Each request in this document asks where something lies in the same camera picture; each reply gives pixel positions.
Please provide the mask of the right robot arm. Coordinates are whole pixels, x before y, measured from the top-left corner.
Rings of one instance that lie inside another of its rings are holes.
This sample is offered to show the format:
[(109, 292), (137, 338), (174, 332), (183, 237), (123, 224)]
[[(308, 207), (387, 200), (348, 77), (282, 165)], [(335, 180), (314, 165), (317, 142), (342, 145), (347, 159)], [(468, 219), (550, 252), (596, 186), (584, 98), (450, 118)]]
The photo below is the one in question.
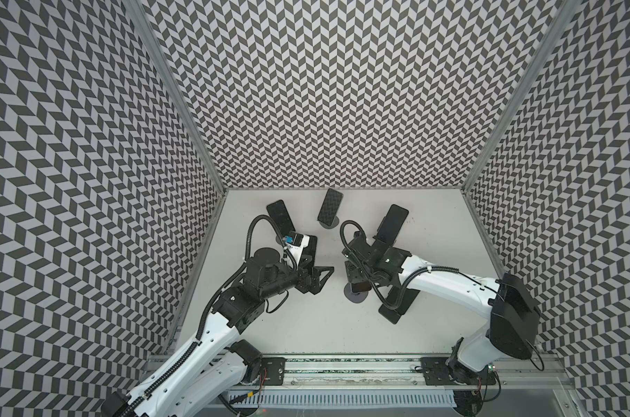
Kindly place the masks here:
[(373, 291), (381, 302), (379, 313), (397, 323), (421, 293), (428, 293), (469, 309), (485, 320), (473, 334), (460, 338), (441, 362), (455, 384), (478, 382), (502, 357), (529, 360), (543, 368), (535, 346), (542, 317), (537, 300), (523, 281), (505, 274), (500, 279), (465, 274), (436, 265), (394, 247), (396, 229), (377, 232), (368, 243), (362, 228), (351, 240), (341, 240), (342, 253), (355, 292)]

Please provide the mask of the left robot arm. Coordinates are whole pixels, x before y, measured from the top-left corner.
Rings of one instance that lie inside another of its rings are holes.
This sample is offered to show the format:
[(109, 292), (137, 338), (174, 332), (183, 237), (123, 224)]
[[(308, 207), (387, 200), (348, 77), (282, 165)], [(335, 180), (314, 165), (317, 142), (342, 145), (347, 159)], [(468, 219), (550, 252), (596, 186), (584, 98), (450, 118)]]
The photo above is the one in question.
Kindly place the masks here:
[(282, 236), (269, 215), (248, 228), (244, 261), (205, 305), (196, 332), (128, 394), (113, 393), (104, 416), (195, 416), (231, 387), (260, 382), (262, 354), (243, 339), (273, 296), (317, 295), (334, 272), (315, 264), (316, 236)]

